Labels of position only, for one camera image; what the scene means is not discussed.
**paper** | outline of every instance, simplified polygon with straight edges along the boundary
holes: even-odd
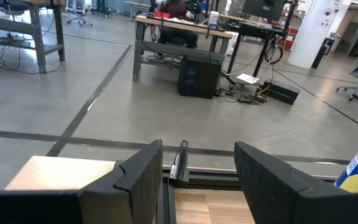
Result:
[[[258,78],[253,77],[253,76],[251,76],[251,75],[247,75],[247,74],[245,74],[245,73],[243,73],[243,74],[237,76],[237,78],[238,78],[238,79],[241,79],[241,80],[243,80],[243,81],[245,81],[245,82],[247,82],[247,83],[249,83],[249,84],[255,84],[255,83],[257,83],[258,80],[259,80]]]

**gray floor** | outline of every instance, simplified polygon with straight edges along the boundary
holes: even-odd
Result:
[[[59,70],[28,75],[0,69],[0,189],[30,156],[58,149],[53,142],[62,134],[72,142],[63,144],[60,157],[123,160],[154,139],[166,146],[186,139],[199,152],[225,153],[233,151],[236,141],[244,141],[270,154],[290,156],[290,164],[309,174],[329,176],[339,175],[344,165],[315,162],[344,163],[358,150],[358,101],[348,102],[350,93],[335,94],[337,86],[357,82],[347,74],[354,58],[331,54],[317,70],[305,70],[287,64],[286,54],[275,66],[280,71],[275,79],[301,88],[293,106],[274,99],[252,106],[224,98],[182,97],[176,90],[177,70],[143,65],[140,81],[132,82],[133,47],[128,46],[134,44],[133,22],[91,16],[93,27],[78,27],[65,23],[70,17],[63,15],[66,61]],[[52,16],[42,12],[44,31],[51,21]],[[55,42],[53,31],[54,26],[44,37],[46,43]],[[210,40],[200,36],[199,48],[208,49]],[[241,43],[233,70],[260,50],[259,45]],[[17,65],[18,50],[7,50],[4,60]],[[47,70],[57,68],[57,54],[49,55],[47,62]],[[241,72],[252,73],[255,64]],[[20,69],[37,71],[35,52],[21,50]],[[271,78],[272,71],[262,76],[264,71],[259,77]],[[103,91],[95,96],[98,87]],[[173,153],[164,156],[169,165]],[[191,154],[189,166],[234,169],[234,161],[230,156]]]

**computer monitor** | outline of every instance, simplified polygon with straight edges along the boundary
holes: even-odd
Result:
[[[279,21],[284,4],[283,0],[246,0],[242,12],[251,16]]]

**concrete floor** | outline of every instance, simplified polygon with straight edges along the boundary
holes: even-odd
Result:
[[[41,13],[46,31],[52,16]],[[275,79],[301,89],[293,106],[271,98],[265,106],[253,106],[182,97],[176,90],[177,70],[170,75],[169,68],[143,65],[140,81],[132,82],[134,22],[91,16],[93,27],[78,27],[66,24],[70,17],[63,15],[66,60],[59,70],[28,75],[0,69],[0,189],[30,156],[51,149],[60,157],[123,160],[154,139],[175,147],[186,139],[199,152],[190,154],[189,166],[234,169],[227,155],[236,141],[244,141],[309,174],[330,176],[338,176],[344,165],[316,162],[343,164],[358,151],[358,101],[348,102],[350,93],[335,94],[337,86],[356,85],[347,74],[354,58],[331,54],[317,70],[305,70],[287,64],[286,54],[275,66],[280,71]],[[54,26],[46,43],[55,42],[53,32]],[[199,48],[208,49],[210,41],[200,36]],[[241,43],[233,70],[260,50]],[[17,65],[18,50],[7,50],[4,60]],[[57,54],[49,55],[47,63],[47,70],[57,68]],[[241,72],[252,73],[255,64]],[[37,71],[35,52],[21,50],[20,69]],[[262,80],[271,76],[268,69]],[[57,142],[61,135],[68,144]],[[173,156],[166,152],[164,164],[172,163]]]

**black computer case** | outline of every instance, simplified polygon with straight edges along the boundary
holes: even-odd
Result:
[[[184,57],[177,83],[179,94],[212,99],[221,69],[222,62],[217,60]]]

